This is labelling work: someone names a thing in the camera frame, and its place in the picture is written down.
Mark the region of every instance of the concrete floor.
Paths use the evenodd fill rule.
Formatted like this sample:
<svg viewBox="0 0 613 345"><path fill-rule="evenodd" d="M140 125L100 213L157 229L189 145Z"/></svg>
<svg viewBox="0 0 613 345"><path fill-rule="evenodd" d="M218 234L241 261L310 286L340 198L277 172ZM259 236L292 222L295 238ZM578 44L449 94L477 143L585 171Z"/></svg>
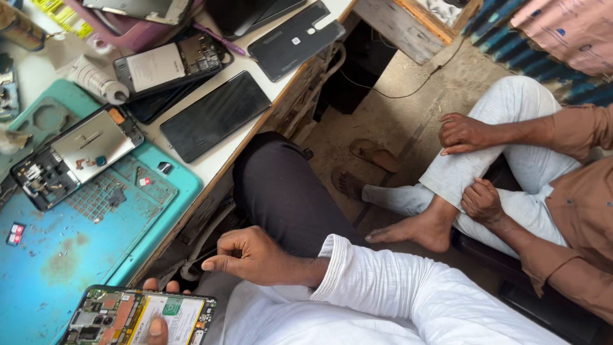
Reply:
<svg viewBox="0 0 613 345"><path fill-rule="evenodd" d="M424 82L426 73L445 63L460 45L457 39L424 66L417 66L398 51L375 88L389 96L407 95ZM496 80L511 75L503 67L483 56L465 41L453 59L415 95L389 99L369 92L352 115L328 109L309 136L302 142L314 157L313 170L326 186L347 219L362 235L373 229L398 222L403 216L361 201L351 200L332 185L330 173L343 166L366 183L382 187L414 185L441 149L438 119L450 112L468 114L475 102ZM381 168L361 160L349 151L355 138L367 138L386 147L399 157L402 168L388 174ZM374 249L390 249L432 258L462 270L468 277L492 294L498 292L500 276L466 258L453 248L437 254L412 242L383 244Z"/></svg>

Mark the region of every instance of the blue corrugated sheet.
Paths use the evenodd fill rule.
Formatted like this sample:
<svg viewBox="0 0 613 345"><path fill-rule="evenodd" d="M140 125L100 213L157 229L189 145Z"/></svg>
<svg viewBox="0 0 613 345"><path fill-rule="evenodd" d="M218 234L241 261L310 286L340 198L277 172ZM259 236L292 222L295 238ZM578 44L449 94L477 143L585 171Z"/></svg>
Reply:
<svg viewBox="0 0 613 345"><path fill-rule="evenodd" d="M552 60L547 52L534 50L519 30L509 29L513 13L528 0L484 0L479 13L462 32L482 53L507 69L539 82L556 80L566 90L559 101L567 104L613 103L613 84L591 77Z"/></svg>

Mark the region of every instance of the purple pen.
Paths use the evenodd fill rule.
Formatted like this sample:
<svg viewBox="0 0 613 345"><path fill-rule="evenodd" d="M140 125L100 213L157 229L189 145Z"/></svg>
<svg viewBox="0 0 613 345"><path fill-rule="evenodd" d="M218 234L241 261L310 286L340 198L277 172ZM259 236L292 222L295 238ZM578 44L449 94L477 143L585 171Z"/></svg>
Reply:
<svg viewBox="0 0 613 345"><path fill-rule="evenodd" d="M239 46L235 45L234 43L230 42L229 40L220 37L219 35L215 34L211 29L209 28L205 28L204 26L202 26L201 24L198 24L196 22L194 22L193 27L195 27L198 30L204 31L205 33L211 35L212 38L216 39L217 41L220 41L221 44L225 45L226 48L228 48L229 50L233 50L243 56L247 56L247 53L245 53L244 50L242 50Z"/></svg>

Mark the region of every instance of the pink tray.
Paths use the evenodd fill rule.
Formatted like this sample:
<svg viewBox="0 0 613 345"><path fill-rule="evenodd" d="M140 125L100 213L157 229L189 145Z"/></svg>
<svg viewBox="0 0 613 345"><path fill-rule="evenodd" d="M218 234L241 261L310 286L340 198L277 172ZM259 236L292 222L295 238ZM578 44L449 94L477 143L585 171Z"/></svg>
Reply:
<svg viewBox="0 0 613 345"><path fill-rule="evenodd" d="M151 48L160 37L167 34L173 28L172 25L153 23L152 21L139 20L124 15L103 12L111 24L125 32L122 36L116 36L115 33L109 30L91 10L81 6L79 0L63 1L66 5L75 10L82 19L87 21L94 31L99 33L108 43L127 47L136 53ZM194 0L192 9L201 2L202 0Z"/></svg>

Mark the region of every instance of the light gray pants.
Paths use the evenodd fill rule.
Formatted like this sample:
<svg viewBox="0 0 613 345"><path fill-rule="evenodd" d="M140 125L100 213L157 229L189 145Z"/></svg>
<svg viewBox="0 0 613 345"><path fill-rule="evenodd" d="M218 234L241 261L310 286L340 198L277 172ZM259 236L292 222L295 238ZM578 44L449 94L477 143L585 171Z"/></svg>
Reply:
<svg viewBox="0 0 613 345"><path fill-rule="evenodd" d="M537 81L512 76L494 83L468 116L494 125L551 115L561 108L554 96ZM464 189L474 183L474 177L482 177L501 153L524 190L510 192L498 189L504 211L534 235L567 246L551 219L545 198L553 190L549 182L581 164L544 147L501 145L471 153L438 155L419 179L420 184L399 188L367 185L362 190L362 199L396 213L413 216L423 212L437 194L461 211L454 220L458 230L517 258L506 243L463 213L460 205Z"/></svg>

